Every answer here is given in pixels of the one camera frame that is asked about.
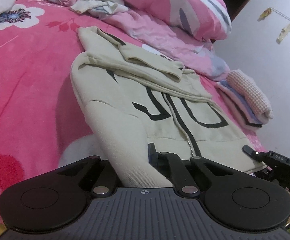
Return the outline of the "light pink quilt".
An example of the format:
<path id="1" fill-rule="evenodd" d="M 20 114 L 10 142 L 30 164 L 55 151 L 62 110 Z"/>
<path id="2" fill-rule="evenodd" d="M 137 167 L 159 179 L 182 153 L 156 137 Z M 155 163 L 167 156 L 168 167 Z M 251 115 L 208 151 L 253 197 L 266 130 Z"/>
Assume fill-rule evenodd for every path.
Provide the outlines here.
<path id="1" fill-rule="evenodd" d="M 46 1 L 69 8 L 76 2 L 76 0 Z M 167 57 L 181 61 L 187 68 L 211 80 L 223 80 L 230 71 L 225 61 L 214 53 L 211 41 L 198 41 L 180 28 L 170 27 L 144 11 L 129 8 L 126 12 L 113 15 L 91 15 L 122 30 L 129 37 L 147 44 Z"/>

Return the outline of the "stack of folded clothes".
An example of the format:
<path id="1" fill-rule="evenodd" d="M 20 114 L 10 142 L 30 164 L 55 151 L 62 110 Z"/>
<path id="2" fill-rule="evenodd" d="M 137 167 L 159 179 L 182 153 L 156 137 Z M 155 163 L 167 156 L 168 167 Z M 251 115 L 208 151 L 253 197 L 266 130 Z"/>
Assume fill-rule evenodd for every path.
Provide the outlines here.
<path id="1" fill-rule="evenodd" d="M 225 80 L 217 82 L 216 88 L 242 128 L 254 132 L 262 128 L 263 123 L 255 116 L 245 98 L 236 92 Z"/>

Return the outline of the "large pink blue cartoon pillow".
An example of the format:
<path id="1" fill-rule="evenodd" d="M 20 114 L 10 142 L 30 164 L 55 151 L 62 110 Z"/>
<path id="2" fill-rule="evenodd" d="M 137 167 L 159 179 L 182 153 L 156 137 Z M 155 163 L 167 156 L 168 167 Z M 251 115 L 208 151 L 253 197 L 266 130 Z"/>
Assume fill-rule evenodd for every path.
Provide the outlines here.
<path id="1" fill-rule="evenodd" d="M 231 33 L 231 19 L 223 0 L 124 0 L 197 40 L 223 40 Z"/>

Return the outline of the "pink magenta floral bed blanket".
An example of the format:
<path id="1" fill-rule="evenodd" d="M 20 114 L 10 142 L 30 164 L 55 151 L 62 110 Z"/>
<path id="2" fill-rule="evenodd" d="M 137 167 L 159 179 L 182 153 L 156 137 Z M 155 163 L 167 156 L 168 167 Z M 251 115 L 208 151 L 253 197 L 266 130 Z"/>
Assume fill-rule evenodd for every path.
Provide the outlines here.
<path id="1" fill-rule="evenodd" d="M 63 159 L 81 159 L 82 146 L 99 144 L 70 79 L 73 61 L 84 52 L 79 28 L 96 26 L 173 60 L 112 25 L 64 6 L 17 0 L 11 16 L 0 23 L 0 195 L 11 185 L 56 169 Z M 198 75 L 231 119 L 216 92 L 217 81 Z"/>

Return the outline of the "beige zip hoodie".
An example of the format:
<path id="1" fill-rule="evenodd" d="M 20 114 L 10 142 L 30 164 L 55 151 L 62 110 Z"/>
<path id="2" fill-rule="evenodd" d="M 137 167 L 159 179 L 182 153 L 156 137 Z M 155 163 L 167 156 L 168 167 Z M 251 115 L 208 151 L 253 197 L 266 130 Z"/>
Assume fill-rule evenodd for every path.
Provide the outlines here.
<path id="1" fill-rule="evenodd" d="M 148 146 L 182 160 L 202 156 L 241 172 L 264 165 L 242 150 L 250 141 L 181 62 L 96 26 L 79 28 L 84 48 L 70 79 L 85 121 L 123 185 L 172 187 L 149 163 Z"/>

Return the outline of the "wall hook rack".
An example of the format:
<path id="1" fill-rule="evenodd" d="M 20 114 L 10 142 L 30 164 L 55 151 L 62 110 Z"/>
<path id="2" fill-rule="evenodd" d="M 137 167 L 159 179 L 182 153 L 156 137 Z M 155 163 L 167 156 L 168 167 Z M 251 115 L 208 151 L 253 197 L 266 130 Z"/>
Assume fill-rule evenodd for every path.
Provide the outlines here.
<path id="1" fill-rule="evenodd" d="M 280 15 L 281 17 L 283 17 L 284 19 L 290 22 L 290 17 L 288 17 L 287 15 L 283 14 L 282 12 L 280 12 L 279 10 L 276 10 L 273 7 L 270 7 L 270 9 L 272 10 L 272 12 L 275 12 L 276 14 Z"/>

